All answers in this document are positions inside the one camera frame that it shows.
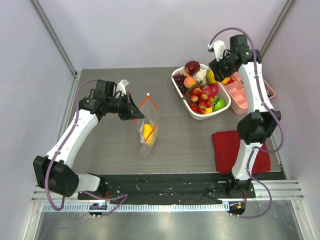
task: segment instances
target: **lemon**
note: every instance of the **lemon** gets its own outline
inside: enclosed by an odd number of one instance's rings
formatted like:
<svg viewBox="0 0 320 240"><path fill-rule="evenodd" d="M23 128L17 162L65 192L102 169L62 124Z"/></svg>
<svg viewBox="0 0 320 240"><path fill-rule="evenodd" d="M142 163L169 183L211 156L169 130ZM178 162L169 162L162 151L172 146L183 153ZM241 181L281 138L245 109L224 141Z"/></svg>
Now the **lemon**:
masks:
<svg viewBox="0 0 320 240"><path fill-rule="evenodd" d="M149 136L151 131L152 131L152 126L150 126L148 123L144 124L142 134L143 134L143 137L144 137L147 145L152 145L154 143L153 134L151 134Z"/></svg>
<svg viewBox="0 0 320 240"><path fill-rule="evenodd" d="M205 114L210 114L210 113L212 113L212 107L206 107Z"/></svg>

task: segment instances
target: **pink plastic container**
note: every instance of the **pink plastic container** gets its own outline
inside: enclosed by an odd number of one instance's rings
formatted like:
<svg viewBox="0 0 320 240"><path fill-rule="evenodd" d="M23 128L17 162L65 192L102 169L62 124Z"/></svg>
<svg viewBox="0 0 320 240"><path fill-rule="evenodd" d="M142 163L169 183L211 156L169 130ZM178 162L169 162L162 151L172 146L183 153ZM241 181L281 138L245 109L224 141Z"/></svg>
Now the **pink plastic container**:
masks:
<svg viewBox="0 0 320 240"><path fill-rule="evenodd" d="M231 97L231 108L236 114L244 114L248 111L248 101L245 92L245 86L241 81L241 77L238 72L232 75L234 82L224 85L224 88L229 93ZM272 99L276 96L275 90L265 81L264 85L267 90L269 90L271 96L269 99Z"/></svg>

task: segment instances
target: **gray table surface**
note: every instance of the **gray table surface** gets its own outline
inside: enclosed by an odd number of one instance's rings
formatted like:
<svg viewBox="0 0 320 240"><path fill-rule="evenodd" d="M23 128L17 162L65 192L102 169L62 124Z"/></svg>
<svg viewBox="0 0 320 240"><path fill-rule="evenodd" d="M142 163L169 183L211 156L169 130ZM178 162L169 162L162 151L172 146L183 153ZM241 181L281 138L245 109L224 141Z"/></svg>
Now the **gray table surface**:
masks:
<svg viewBox="0 0 320 240"><path fill-rule="evenodd" d="M88 69L81 72L79 83L90 79L119 82L126 87L138 106L147 93L159 109L158 138L146 159L140 157L140 137L134 120L122 121L108 114L91 131L80 148L72 169L76 173L154 174L216 172L211 135L236 130L244 115L231 108L206 120L193 119L184 108L171 81L177 67ZM95 88L95 82L82 88L80 99ZM268 140L267 147L272 148ZM275 154L270 155L271 170L280 171Z"/></svg>

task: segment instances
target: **peach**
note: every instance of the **peach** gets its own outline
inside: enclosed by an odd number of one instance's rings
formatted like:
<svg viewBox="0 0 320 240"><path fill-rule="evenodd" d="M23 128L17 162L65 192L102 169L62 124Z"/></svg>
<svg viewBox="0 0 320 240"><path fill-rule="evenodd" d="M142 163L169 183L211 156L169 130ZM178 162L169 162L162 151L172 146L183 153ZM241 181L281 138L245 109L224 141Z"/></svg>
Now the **peach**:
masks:
<svg viewBox="0 0 320 240"><path fill-rule="evenodd" d="M212 103L214 101L214 98L212 96L208 96L208 102Z"/></svg>
<svg viewBox="0 0 320 240"><path fill-rule="evenodd" d="M199 114L206 114L206 110L204 108L199 108Z"/></svg>
<svg viewBox="0 0 320 240"><path fill-rule="evenodd" d="M190 89L192 86L196 85L197 84L197 80L195 78L193 78L192 76L188 76L183 84L185 85L185 87L187 89Z"/></svg>
<svg viewBox="0 0 320 240"><path fill-rule="evenodd" d="M207 101L207 102L206 102L206 107L207 107L207 108L212 108L212 102Z"/></svg>
<svg viewBox="0 0 320 240"><path fill-rule="evenodd" d="M193 94L194 95L197 95L198 97L200 96L200 93L201 93L201 89L200 89L200 87L195 87L194 89L193 89Z"/></svg>
<svg viewBox="0 0 320 240"><path fill-rule="evenodd" d="M207 101L208 100L208 95L205 92L201 92L199 99L201 101Z"/></svg>
<svg viewBox="0 0 320 240"><path fill-rule="evenodd" d="M205 109L206 106L207 106L207 102L206 102L206 101L200 101L200 102L199 102L199 108Z"/></svg>
<svg viewBox="0 0 320 240"><path fill-rule="evenodd" d="M199 98L198 98L197 95L193 94L193 95L191 95L190 100L195 103L195 102L197 102L199 100Z"/></svg>

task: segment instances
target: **plastic zipper bag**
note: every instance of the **plastic zipper bag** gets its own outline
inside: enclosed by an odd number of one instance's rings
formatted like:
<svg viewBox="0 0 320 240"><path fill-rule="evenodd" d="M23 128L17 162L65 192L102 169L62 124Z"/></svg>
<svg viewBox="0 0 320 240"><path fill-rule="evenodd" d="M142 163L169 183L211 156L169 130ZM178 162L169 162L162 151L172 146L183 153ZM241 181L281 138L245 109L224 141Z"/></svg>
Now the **plastic zipper bag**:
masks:
<svg viewBox="0 0 320 240"><path fill-rule="evenodd" d="M158 137L159 110L149 93L138 109L144 114L144 119L135 119L140 133L140 156L145 159L150 153Z"/></svg>

